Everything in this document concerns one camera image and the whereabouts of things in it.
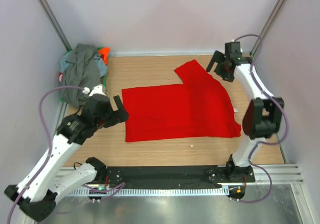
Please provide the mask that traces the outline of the red t-shirt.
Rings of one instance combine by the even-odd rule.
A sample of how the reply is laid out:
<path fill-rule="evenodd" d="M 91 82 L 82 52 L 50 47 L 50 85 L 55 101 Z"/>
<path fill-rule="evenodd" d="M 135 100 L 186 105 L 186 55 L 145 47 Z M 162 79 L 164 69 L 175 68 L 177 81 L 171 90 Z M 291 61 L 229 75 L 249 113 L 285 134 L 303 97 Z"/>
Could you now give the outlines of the red t-shirt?
<path fill-rule="evenodd" d="M 228 92 L 198 61 L 175 73 L 182 83 L 122 90 L 126 142 L 241 135 Z"/>

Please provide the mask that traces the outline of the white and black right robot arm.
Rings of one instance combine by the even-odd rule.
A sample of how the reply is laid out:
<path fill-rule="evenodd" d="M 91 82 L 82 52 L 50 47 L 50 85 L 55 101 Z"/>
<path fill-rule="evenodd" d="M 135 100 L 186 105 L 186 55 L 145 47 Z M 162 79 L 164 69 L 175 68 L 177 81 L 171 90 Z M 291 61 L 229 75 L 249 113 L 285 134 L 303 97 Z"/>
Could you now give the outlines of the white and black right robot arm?
<path fill-rule="evenodd" d="M 252 58 L 243 56 L 239 41 L 225 43 L 224 52 L 215 51 L 206 71 L 214 72 L 223 80 L 238 80 L 249 105 L 242 121 L 244 138 L 224 167 L 209 170 L 212 183 L 255 180 L 251 159 L 260 146 L 278 133 L 282 120 L 284 100 L 275 97 L 258 76 Z"/>

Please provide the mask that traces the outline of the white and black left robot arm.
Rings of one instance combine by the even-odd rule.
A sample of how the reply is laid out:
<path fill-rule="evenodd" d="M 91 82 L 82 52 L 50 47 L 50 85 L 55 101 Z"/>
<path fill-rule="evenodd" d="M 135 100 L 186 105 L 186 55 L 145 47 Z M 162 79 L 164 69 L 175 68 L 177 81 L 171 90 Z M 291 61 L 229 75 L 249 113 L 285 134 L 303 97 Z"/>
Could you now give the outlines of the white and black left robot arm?
<path fill-rule="evenodd" d="M 93 94 L 81 114 L 65 117 L 50 142 L 50 147 L 27 177 L 17 185 L 9 185 L 4 193 L 31 219 L 41 222 L 54 210 L 67 194 L 89 182 L 102 183 L 107 167 L 90 157 L 78 169 L 63 178 L 56 174 L 69 157 L 101 128 L 109 128 L 128 119 L 120 96 L 114 96 L 117 110 L 113 110 L 109 97 Z"/>

